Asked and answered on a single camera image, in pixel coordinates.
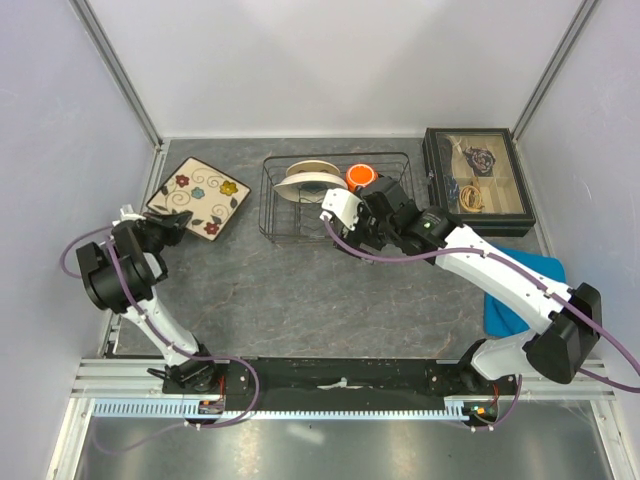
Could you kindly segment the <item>square floral plate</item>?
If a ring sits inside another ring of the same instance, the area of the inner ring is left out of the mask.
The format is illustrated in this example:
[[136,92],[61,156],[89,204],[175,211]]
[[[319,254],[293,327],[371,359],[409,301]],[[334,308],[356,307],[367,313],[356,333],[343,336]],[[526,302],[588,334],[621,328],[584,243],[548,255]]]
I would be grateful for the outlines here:
[[189,157],[158,187],[146,207],[158,214],[190,212],[187,229],[213,242],[250,193],[239,180]]

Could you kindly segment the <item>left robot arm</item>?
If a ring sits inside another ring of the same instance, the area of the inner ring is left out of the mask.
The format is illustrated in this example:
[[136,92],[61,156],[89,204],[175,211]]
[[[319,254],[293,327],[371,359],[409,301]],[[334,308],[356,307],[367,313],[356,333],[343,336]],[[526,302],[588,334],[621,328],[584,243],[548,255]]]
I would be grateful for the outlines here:
[[220,393],[224,385],[208,349],[175,320],[156,290],[168,278],[161,253],[182,241],[192,216],[190,211],[138,213],[125,205],[103,243],[76,249],[80,278],[92,303],[136,325],[160,351],[164,366],[148,373],[163,382],[165,394]]

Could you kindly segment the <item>cream plate blue spiral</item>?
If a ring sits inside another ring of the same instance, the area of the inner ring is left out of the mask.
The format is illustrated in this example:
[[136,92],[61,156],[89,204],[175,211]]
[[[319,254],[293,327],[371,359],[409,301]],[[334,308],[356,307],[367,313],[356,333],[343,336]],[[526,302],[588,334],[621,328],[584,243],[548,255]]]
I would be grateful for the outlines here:
[[324,172],[303,172],[286,177],[273,187],[284,200],[302,203],[321,203],[328,190],[347,189],[339,176]]

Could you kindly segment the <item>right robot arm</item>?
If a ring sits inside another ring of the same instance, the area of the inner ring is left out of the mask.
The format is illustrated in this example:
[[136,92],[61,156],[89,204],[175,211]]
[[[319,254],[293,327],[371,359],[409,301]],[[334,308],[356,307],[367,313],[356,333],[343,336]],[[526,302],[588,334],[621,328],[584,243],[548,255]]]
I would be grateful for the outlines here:
[[425,260],[454,273],[517,314],[527,330],[473,344],[458,368],[467,392],[483,392],[494,380],[510,374],[536,372],[569,384],[600,335],[582,323],[586,315],[602,324],[599,292],[583,283],[576,288],[550,279],[489,244],[450,212],[419,208],[400,183],[380,177],[351,193],[327,195],[324,208],[344,225],[346,251],[356,255],[362,245],[382,250],[392,244],[402,260]]

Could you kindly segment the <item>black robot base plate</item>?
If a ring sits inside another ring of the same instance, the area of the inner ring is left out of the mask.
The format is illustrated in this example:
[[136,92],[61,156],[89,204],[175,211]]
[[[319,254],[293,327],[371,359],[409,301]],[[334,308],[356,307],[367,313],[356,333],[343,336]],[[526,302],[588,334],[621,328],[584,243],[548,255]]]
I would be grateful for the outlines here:
[[436,407],[450,396],[516,393],[516,378],[487,381],[454,362],[428,359],[262,357],[220,363],[225,405],[234,410],[288,408]]

